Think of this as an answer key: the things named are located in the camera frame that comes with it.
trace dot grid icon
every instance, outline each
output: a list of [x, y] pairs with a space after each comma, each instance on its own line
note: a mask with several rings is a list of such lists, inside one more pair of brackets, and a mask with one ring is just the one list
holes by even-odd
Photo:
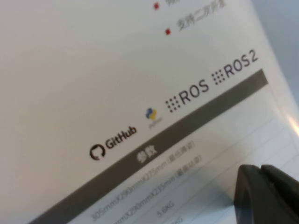
[[176, 96], [166, 100], [165, 103], [171, 113], [181, 107]]
[[215, 82], [215, 85], [218, 85], [225, 81], [225, 77], [224, 77], [224, 74], [222, 73], [221, 69], [219, 69], [218, 71], [213, 73], [212, 78]]

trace red bullet point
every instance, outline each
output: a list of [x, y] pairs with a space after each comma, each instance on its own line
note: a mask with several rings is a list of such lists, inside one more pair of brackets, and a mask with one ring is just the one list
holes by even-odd
[[168, 29], [166, 29], [165, 30], [165, 33], [166, 33], [166, 35], [169, 35], [169, 34], [171, 34], [171, 31], [170, 31], [170, 29], [168, 28]]
[[160, 5], [159, 5], [158, 2], [156, 2], [156, 3], [154, 4], [154, 9], [155, 9], [155, 10], [158, 10], [159, 8], [160, 8]]

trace black object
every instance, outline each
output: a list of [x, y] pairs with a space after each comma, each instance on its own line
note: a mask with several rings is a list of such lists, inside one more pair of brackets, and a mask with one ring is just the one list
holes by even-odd
[[271, 165], [239, 167], [238, 224], [299, 224], [299, 182]]

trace blurry background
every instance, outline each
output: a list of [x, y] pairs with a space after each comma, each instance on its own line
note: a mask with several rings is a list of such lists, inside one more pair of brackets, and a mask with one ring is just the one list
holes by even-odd
[[299, 0], [252, 0], [299, 105]]

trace gray header bar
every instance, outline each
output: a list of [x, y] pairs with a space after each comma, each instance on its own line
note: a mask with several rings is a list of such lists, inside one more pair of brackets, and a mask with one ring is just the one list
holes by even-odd
[[[136, 148], [30, 224], [67, 224], [160, 154], [267, 84], [263, 70], [259, 70]], [[155, 146], [157, 154], [141, 164], [137, 154], [149, 145]]]

